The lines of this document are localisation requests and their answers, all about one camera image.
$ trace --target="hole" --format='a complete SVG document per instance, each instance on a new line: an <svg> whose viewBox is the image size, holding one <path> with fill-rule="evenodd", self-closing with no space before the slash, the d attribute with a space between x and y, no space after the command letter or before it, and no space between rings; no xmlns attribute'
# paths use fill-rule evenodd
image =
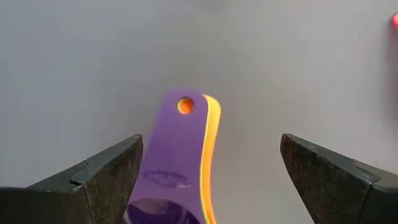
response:
<svg viewBox="0 0 398 224"><path fill-rule="evenodd" d="M193 100L189 97L183 97L178 101L177 109L181 114L190 114L193 111Z"/></svg>

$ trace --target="red object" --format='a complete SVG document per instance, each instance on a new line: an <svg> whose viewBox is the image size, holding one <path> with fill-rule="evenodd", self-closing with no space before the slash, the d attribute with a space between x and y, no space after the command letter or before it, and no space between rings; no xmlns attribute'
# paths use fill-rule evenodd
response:
<svg viewBox="0 0 398 224"><path fill-rule="evenodd" d="M398 14L394 15L392 18L392 23L398 29Z"/></svg>

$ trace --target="orange edge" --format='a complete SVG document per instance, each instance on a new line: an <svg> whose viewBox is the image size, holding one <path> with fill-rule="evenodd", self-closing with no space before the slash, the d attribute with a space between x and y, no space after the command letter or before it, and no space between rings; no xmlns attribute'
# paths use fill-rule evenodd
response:
<svg viewBox="0 0 398 224"><path fill-rule="evenodd" d="M207 224L216 224L216 217L211 202L211 162L220 123L221 107L213 97L204 95L208 102L208 116L200 164L200 198Z"/></svg>

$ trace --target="gray background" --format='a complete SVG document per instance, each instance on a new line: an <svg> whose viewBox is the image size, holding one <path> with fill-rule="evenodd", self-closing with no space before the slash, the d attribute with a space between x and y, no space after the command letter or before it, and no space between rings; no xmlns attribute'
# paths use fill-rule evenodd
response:
<svg viewBox="0 0 398 224"><path fill-rule="evenodd" d="M223 109L219 223L311 223L284 132L398 173L396 0L3 0L0 185L27 186L133 134L162 95Z"/></svg>

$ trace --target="metal jaw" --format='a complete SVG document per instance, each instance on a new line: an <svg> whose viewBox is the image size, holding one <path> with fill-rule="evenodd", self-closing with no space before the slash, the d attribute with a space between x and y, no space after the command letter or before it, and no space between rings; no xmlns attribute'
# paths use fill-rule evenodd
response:
<svg viewBox="0 0 398 224"><path fill-rule="evenodd" d="M291 134L280 152L314 223L398 223L397 175Z"/></svg>
<svg viewBox="0 0 398 224"><path fill-rule="evenodd" d="M0 223L121 223L141 157L137 135L30 187L0 188Z"/></svg>

